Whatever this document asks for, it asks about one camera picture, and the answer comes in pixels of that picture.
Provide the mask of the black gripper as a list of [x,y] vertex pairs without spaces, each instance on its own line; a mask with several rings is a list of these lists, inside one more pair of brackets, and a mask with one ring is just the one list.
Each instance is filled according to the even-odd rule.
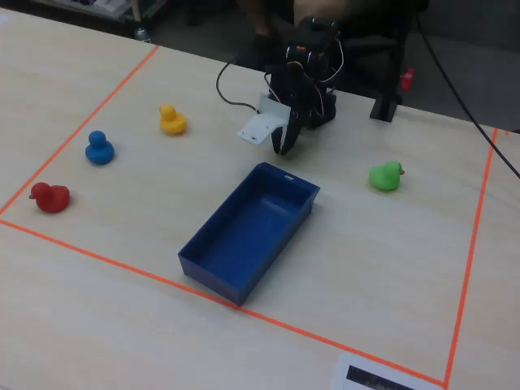
[[290,109],[289,121],[286,128],[280,126],[271,133],[271,142],[276,154],[285,155],[299,137],[302,120],[322,119],[322,94],[302,65],[291,62],[279,65],[279,98]]

